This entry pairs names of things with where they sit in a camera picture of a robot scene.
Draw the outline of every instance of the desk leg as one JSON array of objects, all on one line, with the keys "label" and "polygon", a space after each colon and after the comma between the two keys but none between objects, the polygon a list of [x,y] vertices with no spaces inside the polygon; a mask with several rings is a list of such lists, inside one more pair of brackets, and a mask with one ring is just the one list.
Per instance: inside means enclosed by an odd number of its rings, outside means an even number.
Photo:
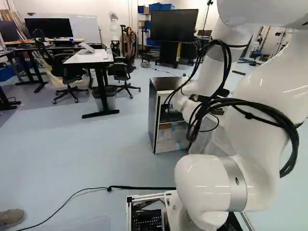
[{"label": "desk leg", "polygon": [[105,68],[105,67],[102,69],[102,72],[103,72],[103,75],[104,75],[104,82],[105,82],[105,85],[106,85],[106,86],[109,86],[109,84],[108,84],[108,78],[107,78],[107,72],[106,72],[106,68]]},{"label": "desk leg", "polygon": [[17,67],[16,67],[16,65],[15,65],[15,63],[14,63],[14,60],[13,60],[13,53],[10,53],[9,55],[7,55],[7,58],[8,58],[8,60],[9,60],[10,64],[11,64],[11,67],[12,67],[12,69],[13,69],[15,75],[17,76],[18,80],[19,80],[19,81],[23,81],[23,80],[21,79],[21,77],[20,77],[20,75],[19,75],[19,72],[18,72],[18,70],[17,70]]},{"label": "desk leg", "polygon": [[96,116],[102,116],[102,115],[105,116],[105,115],[118,114],[120,112],[119,110],[109,110],[108,108],[107,96],[106,96],[106,91],[105,91],[105,86],[104,86],[104,81],[103,81],[103,75],[104,73],[106,74],[106,68],[105,67],[103,67],[103,69],[96,68],[95,73],[96,73],[96,78],[97,78],[97,83],[98,83],[98,89],[99,89],[100,96],[101,96],[101,101],[103,104],[103,111],[83,115],[82,116],[83,119],[92,118]]},{"label": "desk leg", "polygon": [[40,90],[42,90],[42,89],[44,88],[44,86],[45,86],[48,82],[44,82],[44,81],[43,81],[42,76],[41,76],[41,74],[40,74],[40,72],[39,72],[39,69],[38,69],[38,65],[37,65],[37,63],[36,63],[35,60],[34,60],[34,57],[33,57],[32,52],[31,52],[31,51],[27,51],[27,53],[28,53],[28,55],[29,55],[29,58],[30,58],[30,61],[31,61],[31,63],[32,63],[32,66],[33,66],[33,69],[34,69],[34,71],[35,71],[35,74],[37,75],[38,80],[39,80],[39,82],[40,82],[40,85],[38,86],[38,88],[36,88],[36,89],[34,90],[34,93],[39,93]]},{"label": "desk leg", "polygon": [[89,74],[89,78],[90,78],[90,81],[89,81],[89,89],[92,89],[92,85],[93,85],[93,78],[91,76],[91,69],[88,68],[88,74]]},{"label": "desk leg", "polygon": [[29,70],[29,68],[28,68],[28,65],[27,65],[27,62],[26,62],[26,60],[25,60],[24,54],[21,53],[21,54],[18,56],[18,58],[19,58],[19,60],[20,60],[20,62],[21,62],[21,65],[23,66],[23,69],[24,69],[24,71],[26,72],[26,74],[27,74],[29,80],[30,80],[31,82],[33,82],[34,79],[33,79],[32,74],[31,74],[31,72],[30,72],[30,70]]},{"label": "desk leg", "polygon": [[32,74],[30,72],[30,69],[27,66],[27,62],[25,60],[24,55],[20,54],[18,57],[19,57],[19,59],[21,61],[21,64],[22,64],[22,66],[23,66],[23,68],[24,68],[24,70],[25,70],[25,72],[26,72],[26,74],[27,74],[27,76],[29,78],[29,81],[15,83],[15,85],[17,85],[17,86],[18,85],[30,85],[30,84],[36,84],[36,83],[40,83],[41,84],[41,81],[33,79],[33,76],[32,76]]}]

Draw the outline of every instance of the cable bundle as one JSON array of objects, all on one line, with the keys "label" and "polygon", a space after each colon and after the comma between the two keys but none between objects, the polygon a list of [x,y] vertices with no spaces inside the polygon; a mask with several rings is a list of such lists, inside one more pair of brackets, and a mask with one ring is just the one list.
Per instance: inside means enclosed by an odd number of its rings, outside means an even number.
[{"label": "cable bundle", "polygon": [[232,59],[231,59],[231,51],[229,46],[224,43],[223,41],[221,41],[220,39],[214,39],[212,41],[210,41],[208,44],[206,44],[204,47],[202,47],[201,49],[199,49],[199,51],[197,52],[197,59],[196,59],[196,63],[195,66],[193,68],[193,72],[191,74],[191,76],[182,84],[180,85],[178,88],[176,88],[170,95],[167,96],[167,98],[164,101],[164,104],[167,103],[167,108],[169,108],[170,106],[170,102],[173,98],[173,96],[179,91],[182,90],[182,88],[191,81],[191,79],[193,78],[193,76],[196,74],[199,65],[201,63],[201,60],[203,58],[203,56],[206,54],[206,52],[208,51],[209,48],[211,48],[214,45],[219,45],[221,46],[222,52],[223,52],[223,57],[224,57],[224,72],[223,72],[223,79],[221,82],[221,85],[219,86],[219,88],[213,93],[213,95],[209,98],[210,100],[215,98],[218,94],[218,92],[223,89],[225,82],[227,80],[227,77],[229,75],[230,69],[231,69],[231,63],[232,63]]},{"label": "cable bundle", "polygon": [[[201,103],[193,111],[190,121],[188,123],[188,131],[186,135],[186,138],[188,139],[188,141],[190,143],[193,143],[196,140],[196,137],[198,136],[198,133],[200,131],[201,122],[207,114],[213,112],[214,110],[218,108],[222,108],[226,106],[232,106],[238,112],[245,115],[246,119],[255,119],[260,122],[279,127],[285,131],[285,133],[288,135],[292,143],[292,153],[287,163],[280,170],[280,178],[288,175],[293,170],[296,164],[298,146],[299,146],[299,135],[296,130],[297,126],[284,113],[280,112],[279,110],[273,107],[270,107],[270,106],[267,106],[261,103],[249,102],[249,101],[235,99],[235,98],[223,98],[223,99],[211,100],[205,103]],[[253,115],[252,113],[249,113],[249,112],[246,112],[240,109],[237,106],[249,106],[249,107],[255,108],[269,115],[271,118],[275,120],[275,122],[257,117]]]},{"label": "cable bundle", "polygon": [[[289,160],[283,166],[283,168],[280,170],[280,177],[282,178],[282,177],[288,175],[293,170],[293,168],[295,167],[296,160],[297,160],[297,153],[298,153],[298,146],[299,146],[299,136],[298,136],[296,128],[298,126],[295,125],[286,115],[284,115],[279,110],[272,108],[270,106],[261,104],[261,103],[249,102],[249,101],[235,99],[235,98],[215,99],[217,97],[219,91],[221,91],[223,89],[225,82],[227,80],[227,77],[229,75],[229,72],[230,72],[231,63],[232,63],[230,47],[238,47],[238,46],[230,46],[230,45],[227,45],[226,43],[224,43],[223,41],[221,41],[219,39],[214,39],[214,40],[210,41],[206,46],[199,49],[196,64],[194,66],[194,69],[193,69],[191,76],[181,86],[176,88],[170,95],[168,95],[164,104],[167,103],[167,108],[169,109],[172,97],[179,90],[182,91],[182,88],[192,79],[192,77],[195,75],[195,73],[196,73],[196,71],[197,71],[197,69],[200,65],[202,57],[206,54],[208,49],[211,48],[214,45],[219,45],[222,49],[222,52],[223,52],[223,57],[224,57],[223,79],[222,79],[220,86],[217,88],[217,90],[210,97],[204,97],[204,96],[200,97],[200,98],[202,98],[202,100],[201,100],[202,103],[199,104],[194,109],[194,111],[193,111],[193,113],[192,113],[192,115],[189,119],[186,139],[190,143],[189,143],[189,146],[186,149],[186,151],[187,152],[189,151],[192,143],[197,139],[199,132],[213,131],[214,129],[216,129],[218,127],[219,119],[218,119],[218,117],[214,116],[217,119],[217,125],[212,129],[209,129],[209,130],[206,130],[206,131],[200,131],[202,120],[207,114],[210,113],[210,114],[213,115],[214,110],[217,110],[217,109],[225,107],[225,106],[232,106],[238,112],[244,114],[247,119],[255,119],[255,120],[258,120],[260,122],[279,127],[286,132],[286,134],[288,135],[288,137],[291,140],[293,149],[292,149],[292,153],[290,155]],[[253,115],[252,113],[245,112],[244,110],[240,109],[237,106],[249,106],[249,107],[255,108],[255,109],[262,111],[263,113],[269,115],[271,118],[273,118],[275,120],[275,122],[257,117],[255,115]]]}]

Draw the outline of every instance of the black strap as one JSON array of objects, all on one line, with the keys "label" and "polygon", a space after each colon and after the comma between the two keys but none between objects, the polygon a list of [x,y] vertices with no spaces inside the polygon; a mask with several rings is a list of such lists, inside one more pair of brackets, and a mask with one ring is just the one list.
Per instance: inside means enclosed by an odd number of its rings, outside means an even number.
[{"label": "black strap", "polygon": [[249,44],[246,45],[228,45],[230,48],[240,48],[240,47],[247,47]]}]

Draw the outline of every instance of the trash can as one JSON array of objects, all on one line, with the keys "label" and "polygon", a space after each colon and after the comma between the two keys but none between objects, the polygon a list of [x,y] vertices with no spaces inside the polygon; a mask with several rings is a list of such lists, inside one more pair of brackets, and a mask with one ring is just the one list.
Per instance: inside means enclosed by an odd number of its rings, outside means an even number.
[{"label": "trash can", "polygon": [[[105,91],[106,91],[106,95],[107,95],[107,103],[108,103],[108,108],[109,110],[115,110],[116,108],[116,90],[117,87],[115,86],[105,86]],[[101,101],[101,97],[99,94],[99,90],[98,87],[93,87],[92,88],[92,95],[95,99],[97,108],[99,111],[103,110],[103,104]]]}]

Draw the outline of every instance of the white desk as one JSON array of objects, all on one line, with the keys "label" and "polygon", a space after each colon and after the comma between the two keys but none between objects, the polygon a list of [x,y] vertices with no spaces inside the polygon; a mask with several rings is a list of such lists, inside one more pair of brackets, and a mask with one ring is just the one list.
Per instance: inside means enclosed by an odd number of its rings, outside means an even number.
[{"label": "white desk", "polygon": [[105,49],[96,49],[94,54],[80,54],[81,51],[66,60],[64,64],[110,63],[114,61],[112,54],[108,54]]},{"label": "white desk", "polygon": [[63,64],[67,65],[67,68],[94,68],[103,104],[103,111],[86,114],[83,115],[82,118],[85,119],[119,113],[119,110],[109,110],[105,91],[105,85],[108,86],[106,67],[114,61],[112,54],[108,54],[104,49],[96,49],[94,54],[80,54],[79,52],[66,60]]}]

